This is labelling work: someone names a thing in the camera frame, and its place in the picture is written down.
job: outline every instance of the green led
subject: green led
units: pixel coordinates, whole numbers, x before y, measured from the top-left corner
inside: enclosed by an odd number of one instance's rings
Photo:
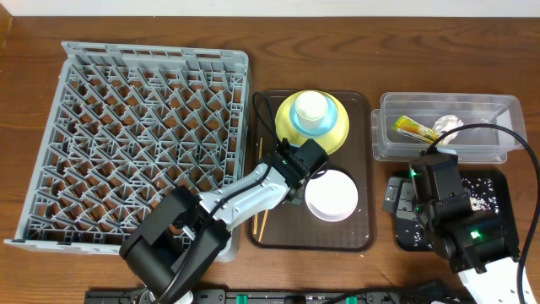
[[[480,235],[480,233],[479,233],[478,231],[473,231],[473,232],[471,232],[471,237],[472,237],[473,239],[478,238],[478,237],[480,237],[480,236],[482,236],[482,235]]]

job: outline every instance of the black cable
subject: black cable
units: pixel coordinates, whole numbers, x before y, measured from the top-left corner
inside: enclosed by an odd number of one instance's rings
[[[438,301],[445,304],[457,304],[457,301],[454,300],[448,300],[448,299],[433,299],[429,296],[426,296],[425,294],[422,294],[419,291],[411,290],[409,288],[403,288],[403,287],[368,287],[368,288],[361,288],[358,290],[353,290],[347,293],[344,293],[340,296],[337,296],[330,301],[324,302],[324,304],[335,304],[340,301],[346,300],[347,298],[351,296],[357,296],[360,294],[365,293],[373,293],[373,292],[382,292],[382,293],[396,293],[398,295],[402,296],[411,296],[419,300],[426,300],[426,301]]]
[[[265,101],[268,112],[270,113],[270,118],[272,120],[272,129],[270,129],[270,127],[262,120],[262,116],[259,113],[258,108],[257,108],[257,104],[256,104],[257,96],[261,96]],[[276,131],[276,121],[275,121],[275,118],[274,118],[272,107],[270,105],[270,100],[268,99],[268,97],[264,93],[255,92],[253,94],[253,96],[251,97],[251,103],[253,105],[253,108],[255,109],[255,113],[258,116],[258,118],[261,120],[261,122],[263,123],[265,128],[270,133],[272,133],[272,163],[273,163],[274,157],[275,157],[276,144],[279,141],[279,139],[278,139],[278,134],[277,134],[277,131]],[[240,188],[240,189],[234,191],[233,193],[229,194],[228,196],[220,199],[219,202],[212,208],[212,211],[210,211],[210,213],[208,214],[207,219],[205,219],[205,221],[202,223],[201,230],[198,232],[198,234],[201,235],[210,226],[210,224],[212,223],[213,216],[231,198],[233,198],[233,197],[237,196],[238,194],[241,194],[244,191],[247,191],[247,190],[249,190],[249,189],[251,189],[251,188],[253,188],[253,187],[257,186],[257,185],[262,184],[262,182],[264,182],[264,180],[267,178],[268,174],[270,173],[270,170],[272,170],[272,163],[267,166],[267,169],[264,171],[264,174],[262,174],[261,178],[259,178],[258,180],[254,181],[253,183],[251,183],[251,184],[249,184],[249,185],[247,185],[247,186],[245,186],[243,188]],[[196,237],[195,240],[192,243],[192,246],[195,247],[195,245],[198,244],[199,240],[200,240],[200,238]],[[189,248],[188,248],[186,256],[184,257],[184,259],[180,263],[180,266],[178,267],[178,270],[176,271],[176,274],[173,277],[172,281],[167,285],[167,287],[165,288],[165,291],[161,294],[161,296],[159,296],[155,301],[153,301],[152,304],[159,304],[164,298],[166,298],[166,296],[168,296],[168,294],[170,293],[170,290],[172,289],[172,286],[175,284],[175,282],[178,280],[178,278],[180,278],[181,272],[184,270],[186,265],[188,265],[189,262],[191,261],[192,255],[193,255],[193,250],[189,250]]]
[[[431,154],[435,150],[435,146],[446,136],[469,128],[492,128],[508,133],[513,136],[522,146],[525,148],[525,151],[531,156],[532,164],[534,165],[534,171],[537,174],[537,206],[534,209],[534,215],[532,217],[531,227],[527,232],[525,243],[523,243],[523,250],[521,251],[520,261],[517,264],[517,295],[520,299],[521,304],[525,304],[525,297],[523,295],[523,272],[525,271],[525,261],[527,260],[527,254],[529,253],[529,247],[532,243],[532,237],[534,236],[534,231],[537,229],[538,216],[540,215],[540,165],[538,164],[537,157],[534,155],[531,146],[523,139],[518,133],[498,125],[488,124],[488,123],[474,123],[466,126],[461,126],[455,129],[448,131],[440,135],[426,150],[426,154]]]

